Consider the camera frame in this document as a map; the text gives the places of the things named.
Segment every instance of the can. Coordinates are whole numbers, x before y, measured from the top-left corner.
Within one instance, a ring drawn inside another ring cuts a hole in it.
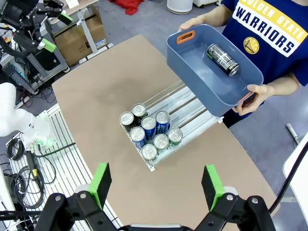
[[[141,155],[144,158],[144,160],[152,164],[156,161],[157,158],[157,149],[154,145],[152,144],[146,144],[142,149],[141,149]]]
[[[164,134],[170,127],[170,115],[166,111],[157,112],[156,116],[156,133]]]
[[[133,113],[123,112],[120,115],[120,123],[123,125],[126,132],[130,132],[130,130],[135,126]]]
[[[141,149],[145,145],[145,133],[143,128],[134,127],[130,131],[130,137],[136,148]]]
[[[148,115],[148,113],[146,112],[145,106],[141,103],[136,104],[133,106],[131,111],[133,112],[135,116],[136,125],[140,126],[142,119]]]
[[[145,132],[145,138],[150,141],[154,139],[156,131],[156,120],[152,116],[146,116],[141,121],[141,126]]]
[[[219,45],[215,43],[208,46],[206,54],[229,77],[233,76],[240,68],[238,63],[235,62]]]
[[[168,132],[168,138],[169,138],[169,147],[171,149],[176,149],[182,141],[183,133],[179,128],[172,128]]]
[[[157,148],[157,154],[161,154],[167,149],[169,145],[169,138],[165,134],[158,134],[155,136],[153,143]]]

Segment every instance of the golden state warriors shirt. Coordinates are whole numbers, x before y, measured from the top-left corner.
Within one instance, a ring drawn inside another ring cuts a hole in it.
[[[233,11],[223,35],[270,83],[292,71],[308,83],[308,6],[291,0],[224,0]]]

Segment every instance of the cardboard box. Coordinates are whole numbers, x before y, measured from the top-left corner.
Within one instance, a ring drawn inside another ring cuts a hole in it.
[[[107,38],[98,10],[92,7],[92,12],[94,14],[86,18],[85,21],[96,48],[99,49],[107,45]],[[78,63],[80,59],[83,59],[92,53],[91,47],[81,26],[70,26],[56,35],[54,41],[69,66]]]

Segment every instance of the hand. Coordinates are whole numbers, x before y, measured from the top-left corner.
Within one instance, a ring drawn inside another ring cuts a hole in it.
[[[263,84],[261,86],[250,84],[247,86],[247,89],[255,92],[254,96],[251,96],[252,100],[248,102],[244,101],[240,105],[237,105],[233,108],[233,111],[237,112],[240,116],[243,116],[247,113],[254,112],[268,97],[274,95],[273,87],[270,85]]]
[[[182,31],[182,30],[187,30],[192,26],[195,25],[199,25],[204,23],[201,17],[196,17],[196,18],[192,18],[190,20],[188,20],[186,23],[183,23],[182,25],[180,25],[178,32]]]

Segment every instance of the black can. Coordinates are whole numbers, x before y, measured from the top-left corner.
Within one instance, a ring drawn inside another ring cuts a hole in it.
[[[120,123],[126,132],[130,132],[130,130],[135,127],[134,115],[131,112],[122,113],[120,115]]]
[[[136,104],[135,106],[133,106],[131,111],[134,114],[136,125],[141,126],[142,119],[148,115],[148,113],[146,112],[145,106],[141,103]]]
[[[238,63],[235,62],[219,45],[215,43],[208,46],[206,54],[229,77],[233,76],[240,68]]]

